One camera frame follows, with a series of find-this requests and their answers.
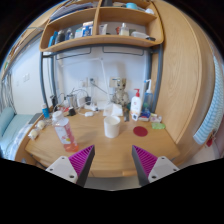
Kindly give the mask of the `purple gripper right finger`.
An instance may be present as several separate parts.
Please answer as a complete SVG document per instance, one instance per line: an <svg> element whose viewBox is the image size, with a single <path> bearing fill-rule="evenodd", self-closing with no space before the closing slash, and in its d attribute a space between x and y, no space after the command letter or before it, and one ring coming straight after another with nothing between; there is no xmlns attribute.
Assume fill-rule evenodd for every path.
<svg viewBox="0 0 224 224"><path fill-rule="evenodd" d="M135 145L132 146L132 157L141 186L145 186L179 170L167 157L156 157Z"/></svg>

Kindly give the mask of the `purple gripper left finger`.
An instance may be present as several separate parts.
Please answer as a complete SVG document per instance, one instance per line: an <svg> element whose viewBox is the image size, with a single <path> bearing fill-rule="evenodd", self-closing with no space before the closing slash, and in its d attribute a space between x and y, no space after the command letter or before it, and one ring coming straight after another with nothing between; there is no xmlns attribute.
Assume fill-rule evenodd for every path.
<svg viewBox="0 0 224 224"><path fill-rule="evenodd" d="M94 156L95 146L91 145L70 157L59 157L46 171L83 187L86 183Z"/></svg>

